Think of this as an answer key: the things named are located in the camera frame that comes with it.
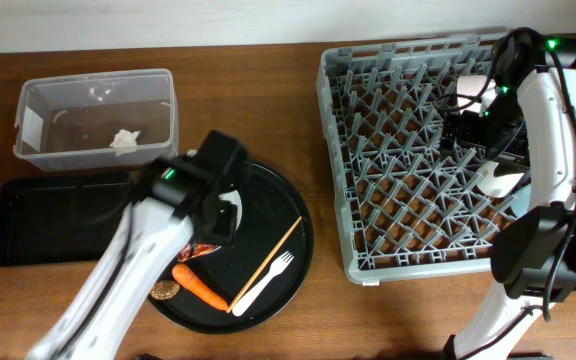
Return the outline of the red snack wrapper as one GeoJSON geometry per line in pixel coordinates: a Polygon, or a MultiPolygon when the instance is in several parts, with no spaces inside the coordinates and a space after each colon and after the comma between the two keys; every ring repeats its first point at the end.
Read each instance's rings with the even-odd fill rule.
{"type": "Polygon", "coordinates": [[[177,255],[177,261],[184,263],[193,258],[209,255],[220,249],[219,245],[192,243],[187,244],[177,255]]]}

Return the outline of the pink bowl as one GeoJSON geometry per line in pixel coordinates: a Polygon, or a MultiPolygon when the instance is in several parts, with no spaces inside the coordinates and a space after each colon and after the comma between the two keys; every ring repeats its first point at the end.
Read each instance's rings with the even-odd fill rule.
{"type": "MultiPolygon", "coordinates": [[[[467,76],[460,76],[457,79],[457,93],[466,96],[475,96],[477,95],[481,88],[483,87],[485,81],[487,79],[486,75],[467,75],[467,76]]],[[[461,113],[464,111],[471,111],[482,114],[494,101],[497,97],[497,90],[496,90],[496,83],[495,80],[492,79],[486,91],[481,96],[480,102],[475,102],[467,108],[461,110],[461,113]]]]}

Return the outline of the white cup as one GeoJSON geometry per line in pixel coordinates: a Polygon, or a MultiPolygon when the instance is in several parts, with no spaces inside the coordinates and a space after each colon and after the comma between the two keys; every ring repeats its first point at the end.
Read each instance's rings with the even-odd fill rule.
{"type": "Polygon", "coordinates": [[[481,165],[477,173],[481,175],[477,188],[492,198],[503,198],[523,178],[524,172],[494,161],[481,165]]]}

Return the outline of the white tissue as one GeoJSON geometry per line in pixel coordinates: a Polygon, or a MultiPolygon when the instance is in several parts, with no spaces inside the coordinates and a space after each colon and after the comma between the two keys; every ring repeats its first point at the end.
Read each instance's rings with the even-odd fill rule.
{"type": "Polygon", "coordinates": [[[128,131],[121,129],[114,135],[109,147],[114,150],[116,156],[122,156],[137,151],[137,140],[140,131],[128,131]]]}

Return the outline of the light blue cup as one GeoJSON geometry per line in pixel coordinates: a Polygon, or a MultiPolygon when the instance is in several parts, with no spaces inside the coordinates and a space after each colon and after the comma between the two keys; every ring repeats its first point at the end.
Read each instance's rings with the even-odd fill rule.
{"type": "Polygon", "coordinates": [[[510,208],[516,218],[521,218],[528,212],[530,192],[517,191],[514,197],[515,201],[511,204],[510,208]]]}

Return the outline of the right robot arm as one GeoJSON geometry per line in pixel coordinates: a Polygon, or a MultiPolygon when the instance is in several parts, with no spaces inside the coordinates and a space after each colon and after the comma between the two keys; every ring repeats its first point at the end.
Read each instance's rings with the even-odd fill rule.
{"type": "Polygon", "coordinates": [[[491,251],[493,284],[473,320],[444,348],[449,359],[505,359],[537,318],[576,292],[576,39],[520,27],[492,50],[482,93],[435,100],[443,116],[440,153],[478,147],[499,161],[520,133],[509,166],[529,175],[526,213],[501,230],[491,251]]]}

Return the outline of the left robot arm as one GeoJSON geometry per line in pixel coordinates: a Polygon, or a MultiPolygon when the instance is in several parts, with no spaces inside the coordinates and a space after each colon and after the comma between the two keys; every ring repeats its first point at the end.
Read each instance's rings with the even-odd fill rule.
{"type": "Polygon", "coordinates": [[[230,245],[241,204],[224,196],[247,176],[246,148],[217,130],[192,155],[149,163],[111,242],[30,359],[111,359],[170,262],[187,246],[230,245]]]}

